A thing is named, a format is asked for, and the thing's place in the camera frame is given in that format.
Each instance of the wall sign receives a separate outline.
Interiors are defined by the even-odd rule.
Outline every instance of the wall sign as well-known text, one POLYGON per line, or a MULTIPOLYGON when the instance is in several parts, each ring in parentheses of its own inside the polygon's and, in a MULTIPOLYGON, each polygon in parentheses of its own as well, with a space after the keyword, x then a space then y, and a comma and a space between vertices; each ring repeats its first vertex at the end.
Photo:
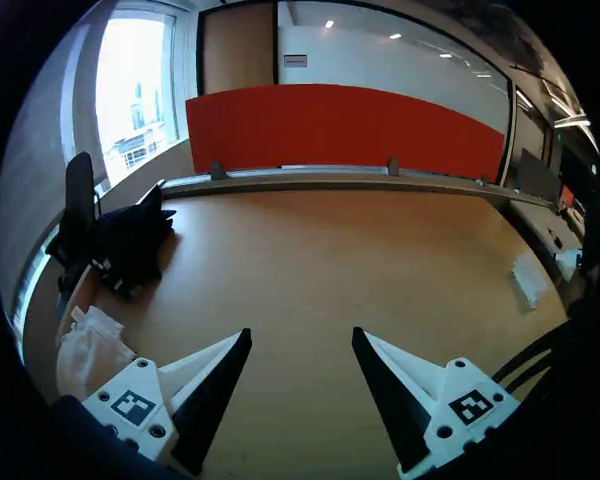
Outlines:
POLYGON ((306 55, 285 55, 285 68, 306 68, 306 55))

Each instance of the red divider panel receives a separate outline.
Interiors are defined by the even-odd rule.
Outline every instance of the red divider panel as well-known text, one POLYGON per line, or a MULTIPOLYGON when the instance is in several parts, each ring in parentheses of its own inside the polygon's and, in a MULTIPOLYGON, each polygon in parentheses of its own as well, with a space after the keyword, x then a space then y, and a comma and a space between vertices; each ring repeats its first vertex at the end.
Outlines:
POLYGON ((273 85, 186 101, 194 171, 386 166, 494 182, 504 135, 443 106, 368 88, 273 85))

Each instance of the desk surface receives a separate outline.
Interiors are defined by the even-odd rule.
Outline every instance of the desk surface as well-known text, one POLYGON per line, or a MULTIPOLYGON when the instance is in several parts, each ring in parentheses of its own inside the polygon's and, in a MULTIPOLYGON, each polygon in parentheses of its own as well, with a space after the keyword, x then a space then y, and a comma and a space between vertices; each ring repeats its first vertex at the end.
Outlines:
POLYGON ((164 207, 178 212, 163 279, 137 305, 104 289, 96 304, 159 366, 252 329, 206 478, 396 478, 354 326, 492 374, 565 319, 548 278, 538 308, 526 306, 511 267, 530 249, 481 198, 291 191, 164 207))

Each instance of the black chair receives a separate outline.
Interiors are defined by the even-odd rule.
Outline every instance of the black chair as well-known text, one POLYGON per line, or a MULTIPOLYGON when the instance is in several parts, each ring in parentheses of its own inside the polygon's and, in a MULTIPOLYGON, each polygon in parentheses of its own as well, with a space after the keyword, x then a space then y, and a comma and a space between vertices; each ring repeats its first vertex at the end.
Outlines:
POLYGON ((94 188, 91 156, 87 152, 77 154, 66 166, 65 183, 65 209, 60 219, 59 232, 46 248, 46 253, 65 267, 64 275, 58 279, 60 316, 82 272, 90 262, 88 238, 96 222, 94 194, 98 200, 98 218, 102 214, 100 196, 94 188))

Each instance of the white plastic bag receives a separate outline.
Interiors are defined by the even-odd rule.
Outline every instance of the white plastic bag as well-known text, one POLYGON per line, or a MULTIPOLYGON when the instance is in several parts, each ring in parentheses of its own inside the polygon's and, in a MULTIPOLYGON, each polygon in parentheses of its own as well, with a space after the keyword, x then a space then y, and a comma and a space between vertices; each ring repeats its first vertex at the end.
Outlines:
POLYGON ((60 394, 81 402, 131 363, 135 353, 120 340, 124 328, 91 306, 71 312, 71 331, 62 336, 56 378, 60 394))
POLYGON ((514 268, 512 269, 515 279, 518 281, 531 308, 538 306, 538 302, 540 302, 548 288, 536 265, 533 254, 522 254, 515 259, 514 268))

